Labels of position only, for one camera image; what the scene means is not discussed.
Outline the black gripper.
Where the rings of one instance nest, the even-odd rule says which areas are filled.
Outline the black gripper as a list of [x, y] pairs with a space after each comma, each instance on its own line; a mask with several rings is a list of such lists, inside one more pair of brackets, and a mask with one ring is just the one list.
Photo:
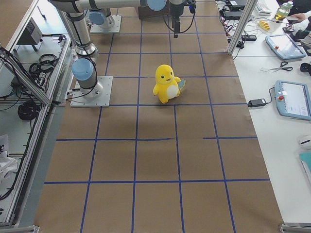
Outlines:
[[169, 0], [169, 11], [172, 16], [173, 37], [180, 34], [180, 16], [184, 13], [184, 7], [189, 7], [190, 13], [196, 12], [196, 0]]

